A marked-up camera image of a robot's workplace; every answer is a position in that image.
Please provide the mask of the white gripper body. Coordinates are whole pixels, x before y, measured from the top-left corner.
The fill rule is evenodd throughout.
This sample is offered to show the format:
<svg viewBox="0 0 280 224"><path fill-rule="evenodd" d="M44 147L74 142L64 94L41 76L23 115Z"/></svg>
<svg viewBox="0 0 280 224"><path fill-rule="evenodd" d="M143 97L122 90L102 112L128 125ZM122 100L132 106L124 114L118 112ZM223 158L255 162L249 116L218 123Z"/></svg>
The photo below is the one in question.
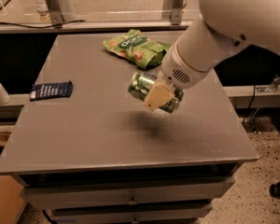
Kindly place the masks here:
<svg viewBox="0 0 280 224"><path fill-rule="evenodd" d="M180 53L178 42L175 42L163 57L161 70L157 74L158 79L162 79L169 85L175 85L184 90L189 89L199 83L209 73L195 68Z"/></svg>

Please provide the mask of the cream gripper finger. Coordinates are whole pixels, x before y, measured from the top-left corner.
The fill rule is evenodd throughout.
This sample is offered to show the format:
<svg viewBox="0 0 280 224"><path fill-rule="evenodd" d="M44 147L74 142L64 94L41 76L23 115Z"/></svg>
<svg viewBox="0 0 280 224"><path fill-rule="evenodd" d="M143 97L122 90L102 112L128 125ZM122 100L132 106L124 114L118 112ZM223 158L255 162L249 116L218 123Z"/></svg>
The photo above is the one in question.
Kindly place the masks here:
<svg viewBox="0 0 280 224"><path fill-rule="evenodd" d="M173 87L166 80L158 78L146 96L143 105L153 111L166 105L174 97Z"/></svg>

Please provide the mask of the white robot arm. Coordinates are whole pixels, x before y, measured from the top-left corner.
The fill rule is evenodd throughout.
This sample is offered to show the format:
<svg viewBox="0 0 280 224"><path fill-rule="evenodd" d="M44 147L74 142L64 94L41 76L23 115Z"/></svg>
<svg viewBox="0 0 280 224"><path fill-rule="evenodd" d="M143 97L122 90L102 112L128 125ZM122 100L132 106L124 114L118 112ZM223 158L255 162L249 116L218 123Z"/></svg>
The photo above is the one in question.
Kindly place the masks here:
<svg viewBox="0 0 280 224"><path fill-rule="evenodd" d="M200 14L170 47L144 106L155 110L254 45L280 56L280 0L199 0Z"/></svg>

